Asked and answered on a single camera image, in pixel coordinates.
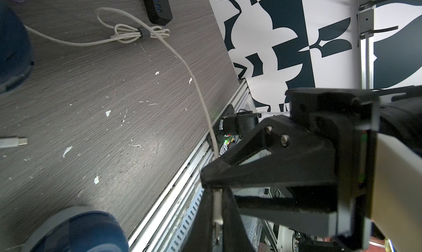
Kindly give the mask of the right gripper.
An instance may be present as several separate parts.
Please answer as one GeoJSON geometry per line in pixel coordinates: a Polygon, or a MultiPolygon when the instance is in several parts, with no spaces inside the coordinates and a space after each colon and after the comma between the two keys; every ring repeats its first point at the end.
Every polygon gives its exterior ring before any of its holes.
{"type": "Polygon", "coordinates": [[[289,198],[237,197],[240,213],[352,250],[369,242],[369,220],[406,250],[422,232],[422,88],[295,88],[290,116],[269,117],[201,172],[205,188],[279,184],[289,198]],[[335,186],[338,176],[338,195],[335,186]],[[340,202],[337,212],[337,199],[340,202]]]}

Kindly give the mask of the wall hook rack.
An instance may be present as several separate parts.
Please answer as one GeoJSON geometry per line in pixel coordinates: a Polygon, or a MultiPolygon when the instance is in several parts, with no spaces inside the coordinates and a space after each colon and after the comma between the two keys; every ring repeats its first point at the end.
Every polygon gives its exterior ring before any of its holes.
{"type": "Polygon", "coordinates": [[[383,2],[390,0],[358,0],[357,21],[359,40],[366,40],[375,34],[398,30],[398,26],[375,29],[375,9],[383,2]]]}

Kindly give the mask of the blue meat grinder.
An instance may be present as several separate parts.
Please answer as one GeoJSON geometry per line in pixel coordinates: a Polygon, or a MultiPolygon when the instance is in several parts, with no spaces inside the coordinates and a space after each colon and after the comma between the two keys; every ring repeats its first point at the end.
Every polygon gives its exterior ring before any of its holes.
{"type": "Polygon", "coordinates": [[[46,220],[21,251],[128,252],[129,243],[114,216],[90,206],[74,206],[46,220]]]}
{"type": "Polygon", "coordinates": [[[1,3],[1,96],[21,86],[33,67],[29,34],[15,12],[1,3]]]}

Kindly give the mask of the black power strip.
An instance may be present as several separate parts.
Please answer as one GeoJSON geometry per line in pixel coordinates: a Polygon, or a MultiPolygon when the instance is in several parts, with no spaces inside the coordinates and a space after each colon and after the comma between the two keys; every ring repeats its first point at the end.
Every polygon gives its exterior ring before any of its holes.
{"type": "Polygon", "coordinates": [[[173,19],[169,0],[143,1],[148,15],[148,19],[151,23],[160,26],[165,26],[173,19]]]}

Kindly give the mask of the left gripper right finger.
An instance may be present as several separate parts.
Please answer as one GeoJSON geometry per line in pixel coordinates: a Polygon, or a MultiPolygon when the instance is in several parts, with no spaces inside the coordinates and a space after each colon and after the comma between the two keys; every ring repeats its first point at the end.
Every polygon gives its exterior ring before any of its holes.
{"type": "Polygon", "coordinates": [[[230,188],[223,189],[223,252],[253,252],[230,188]]]}

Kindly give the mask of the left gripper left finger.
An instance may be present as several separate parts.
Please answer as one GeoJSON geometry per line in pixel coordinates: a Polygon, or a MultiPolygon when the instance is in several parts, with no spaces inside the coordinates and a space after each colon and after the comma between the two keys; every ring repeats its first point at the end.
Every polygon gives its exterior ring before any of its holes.
{"type": "Polygon", "coordinates": [[[211,252],[213,236],[213,190],[205,189],[197,215],[182,252],[211,252]]]}

